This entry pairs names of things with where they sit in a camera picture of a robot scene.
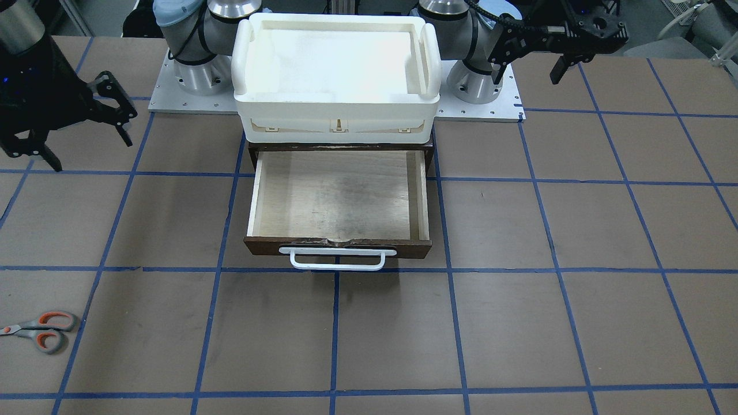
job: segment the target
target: blue tape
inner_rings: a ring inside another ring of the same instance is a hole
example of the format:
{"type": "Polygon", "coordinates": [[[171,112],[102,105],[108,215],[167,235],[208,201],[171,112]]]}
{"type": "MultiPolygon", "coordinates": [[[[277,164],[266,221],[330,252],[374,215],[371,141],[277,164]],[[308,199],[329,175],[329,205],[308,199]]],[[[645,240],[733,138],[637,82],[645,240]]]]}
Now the blue tape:
{"type": "Polygon", "coordinates": [[[108,241],[105,244],[105,249],[103,251],[103,257],[100,259],[100,267],[92,283],[92,288],[90,289],[90,293],[87,298],[87,303],[85,305],[85,311],[82,314],[82,318],[80,319],[80,326],[79,326],[79,329],[77,330],[77,336],[75,337],[75,343],[72,346],[72,352],[69,354],[69,361],[66,364],[64,375],[61,378],[61,384],[59,385],[59,392],[57,393],[57,397],[54,402],[54,408],[52,409],[52,415],[57,415],[59,412],[59,406],[61,405],[62,396],[64,395],[64,392],[66,391],[66,385],[69,382],[69,375],[72,374],[72,367],[75,364],[75,360],[77,358],[77,351],[80,348],[80,342],[84,335],[84,331],[85,331],[86,323],[87,323],[87,316],[90,311],[90,306],[92,305],[92,298],[94,297],[95,291],[97,290],[97,286],[100,284],[100,278],[103,275],[105,262],[108,259],[108,254],[110,253],[110,247],[113,244],[113,239],[115,237],[115,231],[117,230],[118,224],[120,223],[120,217],[123,214],[123,208],[125,207],[126,199],[128,198],[128,194],[131,191],[131,185],[133,185],[133,181],[135,177],[133,175],[133,172],[136,170],[136,168],[138,168],[139,162],[141,161],[141,155],[143,154],[143,148],[146,145],[146,140],[148,139],[148,133],[151,130],[151,125],[153,123],[154,123],[154,114],[152,113],[148,118],[148,124],[143,134],[143,138],[141,139],[141,145],[139,145],[139,150],[138,150],[138,153],[136,154],[136,159],[134,161],[133,168],[131,169],[131,175],[128,176],[128,182],[125,185],[123,196],[120,198],[120,204],[118,206],[118,211],[115,213],[115,220],[113,221],[112,228],[110,229],[110,234],[108,235],[108,241]]]}
{"type": "Polygon", "coordinates": [[[328,414],[336,415],[336,384],[338,382],[338,323],[339,302],[341,293],[341,275],[336,271],[333,277],[333,329],[331,330],[331,401],[328,406],[328,414]]]}
{"type": "MultiPolygon", "coordinates": [[[[1,173],[24,174],[25,170],[0,169],[1,173]]],[[[79,174],[79,175],[105,175],[105,176],[128,176],[130,171],[120,170],[62,170],[53,171],[47,169],[32,169],[28,174],[79,174]]],[[[186,176],[186,177],[254,177],[253,173],[222,173],[222,172],[197,172],[197,171],[135,171],[134,176],[186,176]]]]}
{"type": "Polygon", "coordinates": [[[682,126],[682,129],[684,130],[684,134],[687,136],[687,140],[689,140],[689,145],[692,146],[692,150],[694,150],[694,153],[697,155],[697,159],[700,161],[700,164],[702,165],[702,169],[705,171],[705,174],[707,174],[707,178],[710,180],[710,183],[715,189],[715,193],[717,193],[717,197],[718,199],[720,199],[720,203],[723,204],[723,208],[725,208],[725,212],[728,214],[728,217],[730,218],[731,222],[733,222],[733,227],[736,230],[738,230],[738,222],[736,222],[736,219],[733,216],[733,213],[731,212],[731,209],[728,206],[728,203],[725,202],[725,198],[723,197],[723,194],[720,192],[720,189],[715,184],[715,179],[712,177],[710,170],[707,168],[707,164],[705,163],[705,160],[702,158],[702,154],[700,154],[700,150],[698,150],[697,145],[694,144],[692,135],[689,133],[689,130],[687,130],[687,126],[684,124],[684,120],[682,120],[682,117],[679,115],[679,112],[677,111],[677,107],[674,105],[674,101],[672,101],[672,98],[669,96],[669,93],[666,91],[666,87],[661,82],[661,78],[658,77],[656,68],[653,66],[653,63],[651,62],[651,60],[646,59],[646,61],[651,67],[651,71],[653,72],[653,75],[656,77],[656,81],[658,81],[658,85],[661,87],[663,94],[666,95],[666,99],[669,101],[669,105],[672,106],[672,110],[674,110],[674,114],[676,114],[677,119],[679,120],[679,124],[682,126]]]}
{"type": "Polygon", "coordinates": [[[217,267],[141,267],[143,272],[218,272],[217,267]]]}
{"type": "MultiPolygon", "coordinates": [[[[246,148],[246,135],[241,135],[241,145],[238,148],[238,156],[236,158],[235,171],[237,174],[241,170],[241,161],[244,158],[244,149],[246,148]]],[[[192,399],[192,406],[190,407],[190,413],[192,415],[197,414],[197,405],[199,402],[200,390],[202,388],[202,377],[205,373],[205,363],[207,362],[207,351],[210,347],[210,334],[213,331],[213,320],[215,319],[215,305],[218,302],[218,289],[221,283],[221,274],[223,267],[223,260],[225,258],[226,247],[228,246],[228,231],[230,230],[230,221],[233,215],[233,205],[235,204],[235,195],[238,189],[238,176],[233,177],[231,184],[230,198],[228,199],[228,215],[226,221],[223,224],[223,234],[221,236],[221,248],[218,251],[218,267],[215,271],[215,280],[213,281],[213,292],[210,295],[210,310],[207,313],[207,325],[205,326],[205,335],[202,341],[202,350],[200,353],[200,363],[197,369],[197,379],[195,381],[195,396],[192,399]]]]}
{"type": "Polygon", "coordinates": [[[5,225],[5,221],[7,220],[7,217],[10,215],[10,211],[13,209],[13,205],[15,204],[15,201],[18,200],[18,195],[21,194],[21,189],[23,188],[23,184],[26,182],[26,179],[28,178],[28,172],[31,171],[31,168],[33,167],[33,160],[30,160],[28,162],[28,166],[26,166],[26,170],[23,172],[23,176],[21,176],[21,179],[18,181],[18,185],[15,187],[15,191],[13,192],[13,195],[10,197],[10,200],[7,203],[7,206],[5,207],[5,210],[3,210],[2,216],[0,216],[0,230],[5,225]]]}
{"type": "Polygon", "coordinates": [[[599,109],[563,109],[563,108],[529,108],[526,111],[533,112],[570,112],[574,114],[612,114],[612,115],[643,115],[650,117],[701,117],[701,118],[738,118],[738,115],[730,114],[673,114],[669,112],[635,112],[635,111],[601,111],[599,109]]]}
{"type": "Polygon", "coordinates": [[[468,385],[466,383],[466,364],[463,359],[463,347],[461,344],[461,331],[459,329],[458,309],[456,307],[456,289],[454,287],[454,275],[451,265],[451,248],[449,244],[449,231],[446,225],[446,204],[444,203],[444,190],[441,180],[441,164],[438,161],[438,141],[433,139],[433,151],[435,152],[435,175],[436,186],[438,186],[438,206],[441,211],[441,230],[444,235],[444,252],[446,254],[446,275],[449,284],[449,299],[451,302],[451,316],[454,323],[454,338],[456,341],[456,357],[459,363],[459,377],[461,378],[461,392],[463,395],[463,408],[465,415],[472,414],[472,406],[469,403],[468,385]]]}
{"type": "Polygon", "coordinates": [[[94,38],[90,38],[90,40],[87,41],[87,46],[85,46],[85,50],[84,52],[82,52],[80,61],[79,63],[77,63],[77,67],[75,68],[75,74],[80,73],[80,70],[82,69],[82,65],[85,63],[85,59],[87,59],[87,53],[90,51],[90,47],[92,47],[93,41],[94,41],[94,38]]]}
{"type": "Polygon", "coordinates": [[[520,139],[523,142],[523,151],[525,152],[525,160],[528,162],[528,170],[531,173],[531,178],[534,179],[533,182],[533,189],[536,193],[536,200],[538,201],[538,208],[541,213],[541,219],[543,220],[543,228],[546,232],[546,239],[548,240],[548,247],[551,250],[551,260],[553,262],[553,267],[556,270],[556,277],[559,280],[559,288],[561,289],[562,297],[564,298],[564,305],[566,307],[566,314],[569,318],[569,326],[571,327],[571,333],[574,337],[574,345],[576,347],[576,353],[579,356],[579,365],[582,367],[582,376],[584,377],[584,384],[586,386],[587,395],[590,398],[590,406],[592,407],[592,414],[598,415],[597,410],[597,404],[595,402],[595,396],[592,392],[592,382],[590,381],[590,374],[587,370],[587,362],[584,361],[584,351],[582,350],[582,342],[579,341],[579,333],[576,329],[576,322],[574,321],[574,313],[571,309],[571,302],[569,301],[569,294],[566,291],[566,284],[564,282],[564,277],[561,273],[561,267],[559,266],[559,259],[556,256],[556,247],[554,245],[554,238],[551,235],[551,227],[548,225],[548,217],[546,216],[546,211],[543,207],[543,199],[541,197],[541,192],[538,187],[538,183],[535,181],[536,174],[533,169],[533,161],[531,158],[531,153],[528,150],[528,142],[525,139],[525,132],[523,131],[523,125],[518,124],[518,132],[520,133],[520,139]]]}
{"type": "MultiPolygon", "coordinates": [[[[738,383],[711,383],[711,389],[738,389],[738,383]]],[[[702,383],[656,383],[634,385],[593,385],[595,392],[604,391],[679,391],[703,390],[702,383]]],[[[492,394],[565,394],[586,392],[587,386],[540,386],[511,388],[469,388],[471,395],[492,394]]],[[[423,395],[461,395],[460,388],[442,389],[352,389],[344,391],[202,391],[199,398],[299,398],[299,397],[386,397],[423,395]]],[[[67,392],[63,399],[191,399],[195,392],[67,392]]],[[[0,394],[2,400],[56,399],[57,394],[0,394]]]]}
{"type": "MultiPolygon", "coordinates": [[[[584,69],[582,68],[582,65],[579,64],[579,71],[582,74],[582,77],[584,78],[584,84],[587,87],[587,90],[589,91],[590,98],[592,99],[592,103],[594,104],[595,108],[599,110],[599,107],[597,106],[597,101],[595,99],[594,93],[592,92],[592,89],[590,87],[590,83],[587,80],[587,76],[584,73],[584,69]]],[[[676,108],[672,104],[672,108],[674,109],[674,113],[677,114],[676,108]]],[[[700,362],[700,357],[697,355],[697,350],[694,347],[694,342],[692,342],[692,337],[689,335],[689,330],[687,329],[686,323],[684,322],[684,319],[682,317],[682,313],[679,309],[679,305],[677,304],[676,297],[674,296],[674,293],[672,291],[671,285],[669,284],[669,279],[666,277],[666,273],[663,270],[663,265],[661,263],[661,259],[658,256],[658,251],[656,250],[656,246],[653,242],[653,239],[651,237],[651,233],[649,232],[648,226],[646,225],[646,220],[644,219],[644,216],[641,212],[641,208],[638,205],[638,201],[635,199],[635,194],[633,193],[633,189],[630,186],[630,183],[628,181],[628,176],[625,172],[625,168],[623,167],[623,163],[620,160],[620,156],[618,155],[618,151],[615,149],[615,143],[613,142],[613,138],[610,136],[610,130],[607,128],[607,124],[604,121],[604,118],[602,117],[602,114],[599,114],[600,123],[602,124],[602,128],[604,129],[605,136],[607,137],[607,141],[610,144],[611,149],[613,150],[613,155],[615,156],[615,160],[618,163],[618,168],[620,169],[621,175],[623,176],[623,180],[625,181],[625,187],[628,190],[628,194],[630,195],[630,199],[633,203],[633,207],[635,208],[635,213],[638,215],[638,220],[641,223],[641,226],[644,230],[644,233],[646,234],[646,240],[649,243],[649,246],[651,248],[652,254],[654,256],[654,259],[656,260],[656,265],[658,266],[659,270],[661,271],[661,278],[663,280],[663,284],[666,287],[666,292],[669,295],[669,300],[672,302],[672,306],[674,308],[674,311],[677,315],[677,319],[679,320],[679,325],[681,326],[682,332],[684,333],[684,337],[686,338],[687,344],[689,345],[689,351],[692,353],[692,357],[694,359],[694,363],[697,365],[697,370],[700,372],[700,378],[703,381],[703,384],[707,390],[707,394],[710,397],[710,402],[712,403],[713,409],[715,411],[716,415],[720,414],[720,409],[717,407],[717,402],[715,401],[715,397],[712,393],[712,390],[709,388],[707,376],[705,374],[705,370],[702,366],[702,363],[700,362]]]]}
{"type": "Polygon", "coordinates": [[[99,267],[54,267],[48,265],[0,265],[4,271],[70,271],[70,272],[92,272],[98,271],[99,267]]]}

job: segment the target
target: mounting plate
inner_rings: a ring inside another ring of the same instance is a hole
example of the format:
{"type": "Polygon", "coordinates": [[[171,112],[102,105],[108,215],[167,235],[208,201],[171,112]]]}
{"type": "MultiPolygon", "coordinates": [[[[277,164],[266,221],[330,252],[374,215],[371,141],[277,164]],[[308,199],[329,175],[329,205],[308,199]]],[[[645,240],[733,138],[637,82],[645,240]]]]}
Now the mounting plate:
{"type": "MultiPolygon", "coordinates": [[[[456,61],[442,61],[444,79],[441,83],[441,102],[436,118],[457,121],[517,122],[525,119],[520,93],[512,71],[512,65],[505,71],[503,88],[497,98],[487,104],[464,102],[451,93],[446,86],[446,78],[456,61]]],[[[174,75],[174,65],[166,55],[156,86],[151,93],[148,110],[179,114],[237,114],[233,99],[233,89],[210,96],[192,95],[179,86],[174,75]]]]}
{"type": "Polygon", "coordinates": [[[456,61],[442,61],[444,79],[441,82],[441,103],[438,105],[437,119],[449,121],[486,121],[493,123],[516,123],[525,119],[523,102],[517,90],[517,82],[512,65],[505,70],[505,78],[500,93],[487,104],[472,104],[456,98],[446,84],[451,68],[456,61]]]}
{"type": "Polygon", "coordinates": [[[233,87],[216,95],[193,95],[179,86],[174,75],[173,61],[164,55],[164,62],[156,79],[151,101],[150,112],[170,112],[178,114],[237,114],[233,87]]]}

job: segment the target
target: drawer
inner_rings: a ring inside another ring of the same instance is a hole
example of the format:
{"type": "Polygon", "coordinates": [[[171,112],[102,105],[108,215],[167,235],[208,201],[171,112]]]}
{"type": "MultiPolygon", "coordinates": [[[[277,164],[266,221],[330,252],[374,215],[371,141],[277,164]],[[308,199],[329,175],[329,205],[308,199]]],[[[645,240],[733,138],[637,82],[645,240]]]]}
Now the drawer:
{"type": "Polygon", "coordinates": [[[379,270],[431,248],[423,151],[265,151],[249,226],[254,255],[300,269],[379,270]],[[299,255],[377,256],[374,265],[303,264],[299,255]]]}

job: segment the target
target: white plastic bin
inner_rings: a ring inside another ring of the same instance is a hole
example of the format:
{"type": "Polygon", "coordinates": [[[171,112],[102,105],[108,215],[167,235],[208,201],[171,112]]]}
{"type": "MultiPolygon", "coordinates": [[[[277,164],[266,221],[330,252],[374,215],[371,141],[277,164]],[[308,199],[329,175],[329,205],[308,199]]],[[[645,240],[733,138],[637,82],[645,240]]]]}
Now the white plastic bin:
{"type": "Polygon", "coordinates": [[[418,17],[256,13],[232,60],[252,143],[425,143],[441,74],[418,17]]]}

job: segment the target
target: scissors blade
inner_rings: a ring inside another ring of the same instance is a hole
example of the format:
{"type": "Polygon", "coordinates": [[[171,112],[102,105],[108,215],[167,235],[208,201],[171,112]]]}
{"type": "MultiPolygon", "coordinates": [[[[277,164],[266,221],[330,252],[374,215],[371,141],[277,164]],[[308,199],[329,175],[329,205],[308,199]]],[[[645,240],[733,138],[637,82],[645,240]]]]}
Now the scissors blade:
{"type": "Polygon", "coordinates": [[[4,327],[3,329],[0,329],[0,336],[14,335],[20,329],[21,329],[20,324],[13,324],[12,326],[4,327]]]}

